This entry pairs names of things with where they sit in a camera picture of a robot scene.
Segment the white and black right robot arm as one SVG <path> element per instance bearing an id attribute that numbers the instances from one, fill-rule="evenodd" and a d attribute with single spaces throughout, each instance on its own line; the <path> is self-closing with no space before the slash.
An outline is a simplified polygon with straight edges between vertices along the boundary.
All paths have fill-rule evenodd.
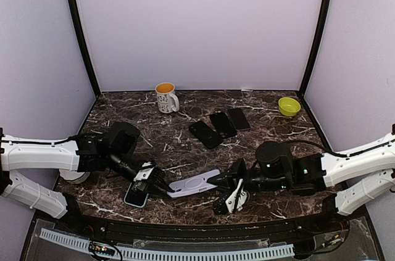
<path id="1" fill-rule="evenodd" d="M 285 189 L 298 196 L 310 196 L 355 177 L 353 186 L 323 200 L 315 227 L 322 233 L 338 224 L 339 215 L 348 216 L 359 207 L 394 188 L 394 133 L 341 153 L 322 149 L 321 153 L 293 157 L 292 140 L 265 141 L 256 149 L 256 161 L 247 168 L 244 159 L 209 178 L 208 183 L 224 190 L 213 203 L 216 215 L 240 211 L 252 192 Z"/>

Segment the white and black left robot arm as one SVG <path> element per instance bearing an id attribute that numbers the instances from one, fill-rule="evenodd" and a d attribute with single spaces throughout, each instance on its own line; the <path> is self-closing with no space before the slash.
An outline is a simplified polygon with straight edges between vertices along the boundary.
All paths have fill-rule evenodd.
<path id="1" fill-rule="evenodd" d="M 83 133 L 63 140 L 22 139 L 1 135 L 1 196 L 62 219 L 74 234 L 87 229 L 76 199 L 41 186 L 21 169 L 57 169 L 67 181 L 81 183 L 92 172 L 112 170 L 131 182 L 137 194 L 172 192 L 165 172 L 153 161 L 132 160 L 140 131 L 127 122 L 115 122 L 104 133 Z"/>

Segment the purple phone with dark screen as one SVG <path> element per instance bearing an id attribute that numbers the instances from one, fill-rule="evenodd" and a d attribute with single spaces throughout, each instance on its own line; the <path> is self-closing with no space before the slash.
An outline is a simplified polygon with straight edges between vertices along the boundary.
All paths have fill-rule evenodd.
<path id="1" fill-rule="evenodd" d="M 236 131 L 245 131 L 251 128 L 242 109 L 228 109 L 227 113 Z"/>

